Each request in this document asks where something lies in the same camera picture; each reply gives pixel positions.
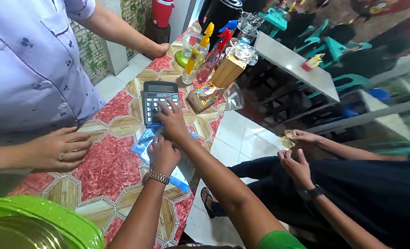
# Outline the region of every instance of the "white table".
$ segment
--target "white table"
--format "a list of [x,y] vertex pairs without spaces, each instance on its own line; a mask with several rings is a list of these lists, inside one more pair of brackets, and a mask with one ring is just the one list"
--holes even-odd
[[[380,110],[383,108],[388,108],[386,104],[382,103],[380,100],[374,98],[362,89],[360,89],[358,92],[360,93],[363,103],[365,104],[366,109],[369,112]],[[400,115],[391,114],[387,116],[381,116],[374,119],[374,121],[377,122],[379,125],[382,125],[388,128],[389,130],[395,132],[396,134],[410,142],[410,131],[408,127],[405,125]]]
[[335,90],[334,82],[327,71],[320,67],[314,68],[311,72],[305,71],[301,67],[306,61],[305,58],[283,46],[280,42],[277,42],[263,32],[259,32],[254,48],[258,55],[267,59],[285,72],[316,89],[329,99],[335,102],[340,102],[339,95]]

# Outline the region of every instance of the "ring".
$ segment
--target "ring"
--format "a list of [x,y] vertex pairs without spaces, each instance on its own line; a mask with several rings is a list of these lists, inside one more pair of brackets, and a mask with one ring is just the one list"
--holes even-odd
[[62,153],[59,155],[59,162],[64,161],[65,156],[66,156],[66,152],[62,152]]

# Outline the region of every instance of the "gold wristwatch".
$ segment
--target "gold wristwatch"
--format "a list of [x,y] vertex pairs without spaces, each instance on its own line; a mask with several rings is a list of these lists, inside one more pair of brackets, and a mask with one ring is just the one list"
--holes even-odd
[[157,172],[153,171],[152,169],[150,169],[148,171],[147,175],[148,175],[149,178],[152,178],[156,181],[159,181],[159,182],[161,182],[165,185],[169,184],[169,177],[166,177],[166,176],[164,176],[160,173],[157,173]]

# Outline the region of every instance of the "red spray bottle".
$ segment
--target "red spray bottle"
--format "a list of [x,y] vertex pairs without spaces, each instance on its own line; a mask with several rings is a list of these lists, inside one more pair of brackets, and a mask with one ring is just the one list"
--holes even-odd
[[217,45],[216,48],[211,50],[202,67],[197,71],[197,81],[200,83],[208,80],[209,74],[219,61],[220,55],[224,52],[225,45],[230,41],[232,32],[228,28],[225,28],[225,30],[218,36],[224,38],[219,42],[219,45]]

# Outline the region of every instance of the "patterned tablecloth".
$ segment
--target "patterned tablecloth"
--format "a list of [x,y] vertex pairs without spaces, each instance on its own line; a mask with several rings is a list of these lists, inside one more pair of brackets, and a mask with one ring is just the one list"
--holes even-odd
[[[189,29],[199,28],[194,24]],[[107,244],[111,242],[139,196],[146,173],[147,165],[129,151],[145,130],[140,96],[143,82],[175,81],[183,71],[173,59],[181,48],[179,37],[164,57],[155,59],[80,128],[90,134],[94,144],[77,169],[67,173],[32,173],[10,195],[42,196],[75,210],[101,228]],[[189,130],[197,134],[197,141],[210,151],[225,100],[221,97],[211,108],[196,115],[186,102],[192,88],[179,87],[180,107]],[[188,193],[172,184],[166,186],[155,248],[173,246],[179,241],[198,182],[195,176]]]

